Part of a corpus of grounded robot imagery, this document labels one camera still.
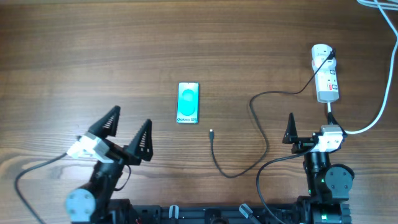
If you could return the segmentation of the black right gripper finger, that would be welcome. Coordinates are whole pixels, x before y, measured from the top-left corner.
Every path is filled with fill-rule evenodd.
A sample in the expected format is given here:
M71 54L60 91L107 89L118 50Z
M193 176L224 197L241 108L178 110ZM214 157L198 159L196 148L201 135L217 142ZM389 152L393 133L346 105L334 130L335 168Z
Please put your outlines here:
M341 127L341 125L337 122L337 120L336 120L335 117L333 116L333 113L332 113L332 112L328 112L327 120L328 120L328 124L333 124L333 125L339 126L339 128L341 129L341 131L342 131L342 133L343 133L343 137L347 137L346 131L345 131L345 130Z
M290 113L289 114L289 119L287 123L287 128L285 130L285 134L282 140L283 144L293 144L298 141L298 134L297 134L297 128L295 125L295 118L294 114Z

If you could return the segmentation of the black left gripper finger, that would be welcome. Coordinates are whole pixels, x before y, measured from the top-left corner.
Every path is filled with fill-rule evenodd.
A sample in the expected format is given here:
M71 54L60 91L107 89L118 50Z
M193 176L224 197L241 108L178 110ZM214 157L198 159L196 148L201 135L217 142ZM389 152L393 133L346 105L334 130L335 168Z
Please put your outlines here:
M120 106L114 106L101 119L92 124L88 132L94 134L99 138L107 138L108 136L115 137L118 128Z
M129 161L141 160L149 162L153 156L152 146L152 121L147 119L133 140L126 147L125 152L129 155Z

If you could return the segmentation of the teal screen smartphone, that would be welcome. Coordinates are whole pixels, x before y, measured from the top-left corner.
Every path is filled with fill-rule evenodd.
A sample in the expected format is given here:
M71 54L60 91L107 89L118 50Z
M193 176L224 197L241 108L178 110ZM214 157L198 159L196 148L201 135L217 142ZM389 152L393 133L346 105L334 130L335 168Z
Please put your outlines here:
M199 83L180 82L177 93L176 122L197 124L199 110Z

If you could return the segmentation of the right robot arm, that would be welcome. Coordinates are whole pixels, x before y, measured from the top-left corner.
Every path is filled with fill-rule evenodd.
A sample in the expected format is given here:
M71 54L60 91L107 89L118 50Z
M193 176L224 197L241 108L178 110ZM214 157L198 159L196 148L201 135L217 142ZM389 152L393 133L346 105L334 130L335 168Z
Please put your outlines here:
M309 196L299 196L294 203L293 223L352 222L349 192L353 186L354 172L344 164L330 163L330 154L341 149L347 133L331 113L328 123L308 138L297 134L294 115L289 114L282 142L292 145L292 154L302 155L307 176Z

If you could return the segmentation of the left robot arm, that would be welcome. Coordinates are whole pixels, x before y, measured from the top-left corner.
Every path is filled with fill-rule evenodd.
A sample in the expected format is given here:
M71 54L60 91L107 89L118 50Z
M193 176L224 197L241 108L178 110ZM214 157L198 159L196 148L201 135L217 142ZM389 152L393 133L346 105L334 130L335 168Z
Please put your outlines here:
M123 189L116 185L125 167L152 159L152 121L147 119L128 145L118 146L108 137L116 135L120 110L120 106L114 106L67 151L74 159L87 155L97 160L89 181L66 198L65 208L71 223L142 222L130 200L111 197Z

